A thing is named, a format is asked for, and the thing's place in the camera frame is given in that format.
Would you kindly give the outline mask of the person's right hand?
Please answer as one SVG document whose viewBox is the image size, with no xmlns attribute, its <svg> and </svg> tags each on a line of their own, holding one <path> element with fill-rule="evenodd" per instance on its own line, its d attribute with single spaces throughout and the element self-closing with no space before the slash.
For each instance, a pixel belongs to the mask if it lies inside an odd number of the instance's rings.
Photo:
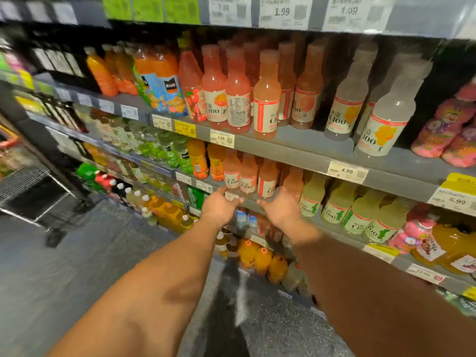
<svg viewBox="0 0 476 357">
<path fill-rule="evenodd" d="M 303 218 L 298 202 L 282 186 L 279 188 L 274 201 L 275 209 L 272 214 L 266 214 L 271 223 L 284 233 L 292 233 L 302 224 Z"/>
</svg>

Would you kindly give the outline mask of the person's left forearm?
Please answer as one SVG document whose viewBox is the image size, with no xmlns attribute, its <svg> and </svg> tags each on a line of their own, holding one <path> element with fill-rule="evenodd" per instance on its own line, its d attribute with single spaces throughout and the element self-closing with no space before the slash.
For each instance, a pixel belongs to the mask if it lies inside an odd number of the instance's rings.
<svg viewBox="0 0 476 357">
<path fill-rule="evenodd" d="M 174 357 L 203 293 L 218 232 L 206 215 L 122 276 L 47 357 Z"/>
</svg>

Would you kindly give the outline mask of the person's right forearm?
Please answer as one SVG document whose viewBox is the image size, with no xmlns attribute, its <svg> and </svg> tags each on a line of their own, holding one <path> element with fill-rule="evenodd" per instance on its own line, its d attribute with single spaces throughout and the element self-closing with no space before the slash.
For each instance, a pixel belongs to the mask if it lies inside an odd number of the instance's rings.
<svg viewBox="0 0 476 357">
<path fill-rule="evenodd" d="M 273 223 L 356 357 L 476 357 L 476 321 L 424 282 L 303 219 Z"/>
</svg>

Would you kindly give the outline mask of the group of small mixed bottles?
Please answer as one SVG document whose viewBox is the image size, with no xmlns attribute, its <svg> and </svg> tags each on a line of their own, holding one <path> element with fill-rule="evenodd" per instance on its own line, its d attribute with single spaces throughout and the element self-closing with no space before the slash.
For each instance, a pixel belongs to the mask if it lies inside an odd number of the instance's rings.
<svg viewBox="0 0 476 357">
<path fill-rule="evenodd" d="M 239 208 L 235 216 L 237 228 L 249 230 L 258 237 L 267 238 L 276 243 L 281 242 L 283 232 L 275 227 L 266 216 L 245 208 Z"/>
</svg>

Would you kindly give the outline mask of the green drink pack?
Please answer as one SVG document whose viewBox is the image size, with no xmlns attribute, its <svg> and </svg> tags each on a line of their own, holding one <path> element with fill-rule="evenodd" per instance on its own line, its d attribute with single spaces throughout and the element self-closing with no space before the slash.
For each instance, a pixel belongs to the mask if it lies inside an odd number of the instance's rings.
<svg viewBox="0 0 476 357">
<path fill-rule="evenodd" d="M 205 199 L 210 195 L 209 193 L 190 185 L 187 186 L 187 194 L 191 207 L 197 210 L 202 210 Z"/>
</svg>

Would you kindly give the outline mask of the brown tea bottle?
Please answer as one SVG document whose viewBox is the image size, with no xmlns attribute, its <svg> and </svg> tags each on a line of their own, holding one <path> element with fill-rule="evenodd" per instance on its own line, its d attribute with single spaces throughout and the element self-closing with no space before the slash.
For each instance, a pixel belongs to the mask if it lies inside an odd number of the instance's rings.
<svg viewBox="0 0 476 357">
<path fill-rule="evenodd" d="M 230 232 L 220 231 L 216 237 L 214 253 L 226 259 L 238 259 L 238 238 Z"/>
</svg>

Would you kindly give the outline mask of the squat orange drink bottle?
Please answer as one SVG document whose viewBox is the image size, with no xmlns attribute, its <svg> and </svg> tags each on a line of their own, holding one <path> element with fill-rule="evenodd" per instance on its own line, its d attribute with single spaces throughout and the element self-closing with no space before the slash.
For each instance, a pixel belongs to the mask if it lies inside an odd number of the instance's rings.
<svg viewBox="0 0 476 357">
<path fill-rule="evenodd" d="M 247 270 L 250 273 L 254 271 L 255 253 L 259 249 L 259 244 L 252 240 L 243 238 L 241 239 L 240 246 L 238 248 L 239 266 L 242 269 Z"/>
<path fill-rule="evenodd" d="M 256 274 L 265 276 L 273 259 L 273 251 L 261 246 L 254 253 L 253 259 Z"/>
<path fill-rule="evenodd" d="M 287 271 L 288 262 L 286 258 L 281 255 L 275 254 L 268 268 L 267 279 L 272 284 L 279 284 L 282 282 Z"/>
</svg>

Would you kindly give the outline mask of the grey metal shelf unit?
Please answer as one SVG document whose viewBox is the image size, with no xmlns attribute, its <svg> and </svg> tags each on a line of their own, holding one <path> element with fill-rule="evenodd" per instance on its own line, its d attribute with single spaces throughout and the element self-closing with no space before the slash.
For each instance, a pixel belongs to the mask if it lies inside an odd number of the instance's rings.
<svg viewBox="0 0 476 357">
<path fill-rule="evenodd" d="M 33 17 L 33 11 L 36 7 L 41 12 L 51 18 L 52 23 L 34 23 L 36 18 Z M 32 30 L 33 26 L 39 25 L 72 25 L 56 23 L 60 20 L 57 13 L 69 13 L 74 11 L 75 17 L 82 27 L 96 27 L 99 31 L 105 31 L 107 20 L 102 5 L 96 0 L 0 0 L 0 26 L 9 23 L 20 23 Z M 33 82 L 35 89 L 27 88 L 20 76 L 14 72 L 0 69 L 0 80 L 4 83 L 11 83 L 18 86 L 21 91 L 31 92 L 37 91 L 42 95 L 50 95 L 56 97 L 54 87 L 65 87 L 78 92 L 85 92 L 90 95 L 103 96 L 94 93 L 89 89 L 76 87 L 53 80 L 49 74 L 37 73 L 33 74 Z M 114 97 L 106 97 L 108 100 L 125 103 L 139 109 L 140 122 L 152 125 L 151 114 L 169 117 L 173 120 L 182 120 L 193 124 L 190 120 L 183 118 L 175 118 L 168 113 L 153 112 L 150 106 L 146 106 L 145 101 L 139 96 L 132 95 L 116 95 Z M 311 129 L 303 136 L 298 135 L 298 130 L 292 127 L 284 126 L 281 131 L 277 132 L 277 136 L 270 141 L 260 141 L 256 139 L 250 131 L 245 135 L 235 136 L 235 147 L 243 147 L 240 151 L 259 151 L 258 156 L 269 156 L 271 150 L 276 149 L 278 156 L 277 161 L 288 163 L 296 167 L 304 168 L 316 173 L 326 175 L 331 160 L 352 164 L 369 170 L 362 186 L 381 186 L 385 191 L 391 192 L 403 197 L 414 197 L 415 200 L 426 202 L 424 199 L 430 199 L 433 192 L 443 183 L 443 177 L 447 177 L 454 168 L 447 166 L 443 161 L 419 162 L 416 155 L 410 155 L 407 149 L 397 149 L 388 154 L 387 159 L 381 161 L 369 161 L 367 164 L 358 164 L 350 161 L 350 139 L 342 142 L 333 142 L 324 137 L 324 132 Z M 472 277 L 459 277 L 455 274 L 445 274 L 443 272 L 433 270 L 437 273 L 447 276 L 447 278 L 439 284 L 438 292 L 447 301 L 458 307 L 462 312 L 469 313 L 469 316 L 476 319 L 476 300 L 472 297 L 476 296 L 476 280 Z"/>
</svg>

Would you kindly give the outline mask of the squat pale drink bottle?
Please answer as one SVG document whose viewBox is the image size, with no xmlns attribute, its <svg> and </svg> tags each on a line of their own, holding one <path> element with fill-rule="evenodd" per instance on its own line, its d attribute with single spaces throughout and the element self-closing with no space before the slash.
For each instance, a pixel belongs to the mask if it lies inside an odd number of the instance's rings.
<svg viewBox="0 0 476 357">
<path fill-rule="evenodd" d="M 288 266 L 288 270 L 282 279 L 281 285 L 288 292 L 294 291 L 298 285 L 302 282 L 305 275 L 301 269 L 301 265 L 297 261 L 293 261 Z"/>
</svg>

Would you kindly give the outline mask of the peach juice bottle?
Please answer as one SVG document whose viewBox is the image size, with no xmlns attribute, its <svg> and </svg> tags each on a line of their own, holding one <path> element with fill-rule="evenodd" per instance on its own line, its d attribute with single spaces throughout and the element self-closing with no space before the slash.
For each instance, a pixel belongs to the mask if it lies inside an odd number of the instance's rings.
<svg viewBox="0 0 476 357">
<path fill-rule="evenodd" d="M 281 97 L 278 112 L 278 126 L 288 125 L 290 122 L 292 107 L 297 84 L 294 72 L 295 43 L 291 41 L 281 42 L 278 45 L 278 81 L 281 85 Z"/>
<path fill-rule="evenodd" d="M 320 105 L 324 48 L 322 40 L 314 40 L 307 46 L 305 68 L 298 77 L 291 112 L 290 124 L 296 129 L 310 129 Z"/>
<path fill-rule="evenodd" d="M 278 62 L 277 50 L 260 52 L 259 80 L 254 87 L 253 132 L 261 140 L 272 139 L 277 133 L 282 92 L 278 81 Z"/>
</svg>

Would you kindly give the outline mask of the group of green soda bottles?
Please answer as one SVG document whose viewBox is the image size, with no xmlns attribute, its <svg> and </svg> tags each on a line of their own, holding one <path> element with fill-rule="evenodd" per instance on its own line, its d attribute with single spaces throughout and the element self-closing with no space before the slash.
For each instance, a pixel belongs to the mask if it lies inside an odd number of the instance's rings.
<svg viewBox="0 0 476 357">
<path fill-rule="evenodd" d="M 75 175 L 82 181 L 86 189 L 104 194 L 106 193 L 104 186 L 96 181 L 96 177 L 102 174 L 103 172 L 89 163 L 80 164 L 75 171 Z"/>
</svg>

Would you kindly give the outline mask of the pink floral drink bottle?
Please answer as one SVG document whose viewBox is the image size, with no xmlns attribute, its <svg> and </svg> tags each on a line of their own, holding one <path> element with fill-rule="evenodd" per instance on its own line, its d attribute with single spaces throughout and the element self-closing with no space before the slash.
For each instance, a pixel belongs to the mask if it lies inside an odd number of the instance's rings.
<svg viewBox="0 0 476 357">
<path fill-rule="evenodd" d="M 476 113 L 476 76 L 452 98 L 442 102 L 426 122 L 410 150 L 421 157 L 438 158 Z"/>
<path fill-rule="evenodd" d="M 441 159 L 456 168 L 476 165 L 476 126 L 465 127 L 444 150 Z"/>
<path fill-rule="evenodd" d="M 408 212 L 405 224 L 390 238 L 387 245 L 409 254 L 427 238 L 441 217 L 438 209 L 418 204 Z"/>
</svg>

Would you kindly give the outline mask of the yellow and white price tag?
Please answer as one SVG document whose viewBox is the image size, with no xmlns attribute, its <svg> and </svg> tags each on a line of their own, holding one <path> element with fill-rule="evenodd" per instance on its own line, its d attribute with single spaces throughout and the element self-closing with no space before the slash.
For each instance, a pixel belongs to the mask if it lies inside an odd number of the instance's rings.
<svg viewBox="0 0 476 357">
<path fill-rule="evenodd" d="M 427 204 L 476 217 L 476 177 L 450 173 Z"/>
</svg>

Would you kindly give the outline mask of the strip of green shelf labels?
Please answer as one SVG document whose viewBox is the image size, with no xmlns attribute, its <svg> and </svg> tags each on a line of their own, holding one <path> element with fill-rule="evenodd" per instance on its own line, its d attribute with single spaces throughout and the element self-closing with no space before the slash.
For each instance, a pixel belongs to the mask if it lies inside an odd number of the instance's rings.
<svg viewBox="0 0 476 357">
<path fill-rule="evenodd" d="M 102 0 L 107 19 L 201 25 L 198 0 Z"/>
</svg>

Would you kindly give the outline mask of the group of colourful packets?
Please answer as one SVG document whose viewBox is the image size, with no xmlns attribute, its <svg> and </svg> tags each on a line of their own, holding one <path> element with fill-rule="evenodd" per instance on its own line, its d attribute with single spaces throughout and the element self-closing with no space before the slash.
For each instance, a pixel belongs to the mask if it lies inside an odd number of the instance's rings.
<svg viewBox="0 0 476 357">
<path fill-rule="evenodd" d="M 18 74 L 27 88 L 35 89 L 28 63 L 12 48 L 0 46 L 0 69 Z"/>
</svg>

